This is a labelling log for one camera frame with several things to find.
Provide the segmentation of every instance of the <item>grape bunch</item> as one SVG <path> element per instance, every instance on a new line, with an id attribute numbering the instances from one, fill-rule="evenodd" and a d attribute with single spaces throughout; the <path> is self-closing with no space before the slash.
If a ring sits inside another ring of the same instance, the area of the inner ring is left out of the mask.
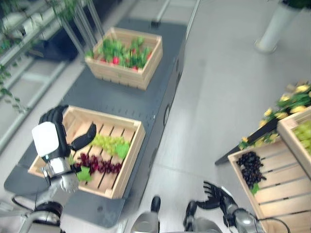
<path id="1" fill-rule="evenodd" d="M 101 147 L 110 155 L 116 154 L 116 145 L 118 144 L 129 144 L 129 142 L 125 141 L 123 137 L 102 136 L 100 134 L 97 134 L 91 142 L 92 146 Z"/>
<path id="2" fill-rule="evenodd" d="M 249 189 L 253 189 L 255 183 L 259 183 L 261 180 L 266 180 L 259 170 L 263 164 L 260 162 L 260 157 L 257 156 L 255 152 L 250 151 L 243 154 L 237 161 L 237 164 L 241 168 L 243 178 Z"/>
<path id="3" fill-rule="evenodd" d="M 122 164 L 112 164 L 110 160 L 103 161 L 103 158 L 99 156 L 89 156 L 88 154 L 81 153 L 78 158 L 80 162 L 75 163 L 76 167 L 86 166 L 89 167 L 90 175 L 92 175 L 95 171 L 99 171 L 100 173 L 114 173 L 117 174 L 121 171 Z"/>

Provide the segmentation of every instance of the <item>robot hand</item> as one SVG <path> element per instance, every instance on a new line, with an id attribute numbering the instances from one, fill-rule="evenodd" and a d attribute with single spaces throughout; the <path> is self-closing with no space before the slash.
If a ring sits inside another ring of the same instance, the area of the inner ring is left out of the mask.
<path id="1" fill-rule="evenodd" d="M 70 149 L 77 151 L 89 144 L 96 135 L 96 125 L 92 124 L 87 133 L 76 138 L 70 145 L 66 141 L 63 125 L 63 111 L 68 105 L 59 105 L 45 113 L 39 125 L 33 130 L 33 138 L 38 155 L 47 163 L 55 158 L 70 155 Z"/>
<path id="2" fill-rule="evenodd" d="M 35 141 L 35 145 L 37 148 L 38 153 L 40 152 L 40 147 L 44 144 L 42 143 L 42 145 L 38 145 L 38 143 L 36 143 L 36 139 L 38 136 L 36 136 L 36 132 L 41 132 L 41 129 L 47 129 L 48 125 L 56 130 L 56 134 L 55 131 L 53 131 L 54 133 L 54 140 L 55 140 L 55 144 L 58 144 L 58 147 L 53 150 L 53 151 L 45 151 L 44 154 L 45 156 L 42 157 L 46 162 L 48 160 L 54 159 L 54 158 L 64 158 L 64 157 L 68 157 L 70 155 L 70 147 L 66 142 L 66 131 L 65 131 L 65 127 L 63 125 L 63 111 L 68 107 L 68 105 L 64 105 L 64 106 L 57 106 L 51 110 L 49 110 L 47 113 L 45 113 L 39 121 L 39 125 L 33 129 L 33 136 L 34 136 L 34 141 Z"/>
<path id="3" fill-rule="evenodd" d="M 208 196 L 208 200 L 203 202 L 196 202 L 196 205 L 202 209 L 210 210 L 216 209 L 218 207 L 226 214 L 227 210 L 226 207 L 234 204 L 236 205 L 235 201 L 233 200 L 231 194 L 225 190 L 224 188 L 217 187 L 216 185 L 204 181 L 204 192 Z"/>

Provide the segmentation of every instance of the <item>gray table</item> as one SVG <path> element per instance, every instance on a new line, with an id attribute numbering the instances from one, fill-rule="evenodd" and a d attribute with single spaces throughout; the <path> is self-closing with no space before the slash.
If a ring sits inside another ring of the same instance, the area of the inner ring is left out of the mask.
<path id="1" fill-rule="evenodd" d="M 162 36 L 163 57 L 147 90 L 96 79 L 86 67 L 61 101 L 61 104 L 140 120 L 146 130 L 122 199 L 111 200 L 78 191 L 65 207 L 65 213 L 107 228 L 139 206 L 182 74 L 187 30 L 186 25 L 171 23 L 153 28 L 148 21 L 129 18 L 117 27 Z M 35 157 L 32 142 L 5 181 L 6 190 L 21 194 L 46 187 L 44 179 L 27 173 Z"/>

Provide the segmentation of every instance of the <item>black cable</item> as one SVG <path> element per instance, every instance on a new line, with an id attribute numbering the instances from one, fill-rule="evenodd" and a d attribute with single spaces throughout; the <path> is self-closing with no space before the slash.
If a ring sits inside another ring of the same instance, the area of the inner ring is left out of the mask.
<path id="1" fill-rule="evenodd" d="M 257 219 L 257 221 L 266 221 L 266 220 L 274 220 L 274 221 L 279 221 L 280 223 L 282 223 L 286 229 L 288 233 L 291 233 L 290 228 L 287 226 L 287 224 L 285 222 L 283 222 L 281 219 L 275 218 L 275 217 L 266 217 L 266 218 L 262 218 L 262 219 Z"/>
<path id="2" fill-rule="evenodd" d="M 47 183 L 48 183 L 48 186 L 47 186 L 46 188 L 44 188 L 44 189 L 42 189 L 42 190 L 40 190 L 40 191 L 37 191 L 37 192 L 32 192 L 32 193 L 16 194 L 16 195 L 14 195 L 14 196 L 12 197 L 12 199 L 11 199 L 12 202 L 13 202 L 14 204 L 18 205 L 19 207 L 22 207 L 22 208 L 24 208 L 24 209 L 33 211 L 33 209 L 31 209 L 31 208 L 29 208 L 29 207 L 27 207 L 27 206 L 21 204 L 20 202 L 18 202 L 18 201 L 16 200 L 16 198 L 17 198 L 17 197 L 33 196 L 33 195 L 36 195 L 36 198 L 37 198 L 37 195 L 38 195 L 39 193 L 43 193 L 43 192 L 45 192 L 45 191 L 47 191 L 47 190 L 49 189 L 49 187 L 50 187 L 50 185 L 51 185 L 51 179 L 50 179 L 49 177 L 47 177 L 47 178 L 46 178 L 46 181 L 47 181 Z"/>
<path id="3" fill-rule="evenodd" d="M 266 217 L 266 218 L 258 219 L 256 216 L 254 216 L 254 215 L 251 214 L 250 212 L 248 212 L 248 213 L 249 213 L 251 216 L 253 216 L 253 218 L 254 218 L 254 224 L 255 224 L 255 228 L 256 228 L 256 232 L 257 232 L 257 233 L 259 233 L 259 232 L 258 232 L 258 229 L 257 229 L 257 225 L 256 225 L 255 220 L 258 221 L 258 222 L 260 222 L 260 221 L 266 221 L 266 220 L 279 221 L 280 223 L 282 223 L 282 224 L 286 227 L 287 232 L 288 232 L 288 233 L 291 233 L 290 228 L 289 228 L 289 227 L 287 226 L 287 224 L 286 224 L 285 222 L 283 222 L 281 219 L 278 219 L 278 218 L 275 218 L 275 217 Z"/>

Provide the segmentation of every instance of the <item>robotic arm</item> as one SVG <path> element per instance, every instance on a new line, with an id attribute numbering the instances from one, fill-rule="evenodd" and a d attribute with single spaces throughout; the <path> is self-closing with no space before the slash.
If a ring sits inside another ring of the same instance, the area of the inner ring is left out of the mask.
<path id="1" fill-rule="evenodd" d="M 78 189 L 76 168 L 66 159 L 70 150 L 77 151 L 89 144 L 95 137 L 96 125 L 76 138 L 70 145 L 66 142 L 63 126 L 63 111 L 67 106 L 57 106 L 44 114 L 32 133 L 38 155 L 46 162 L 42 168 L 49 188 L 37 199 L 35 209 L 27 215 L 20 233 L 63 233 L 60 216 L 69 198 Z"/>

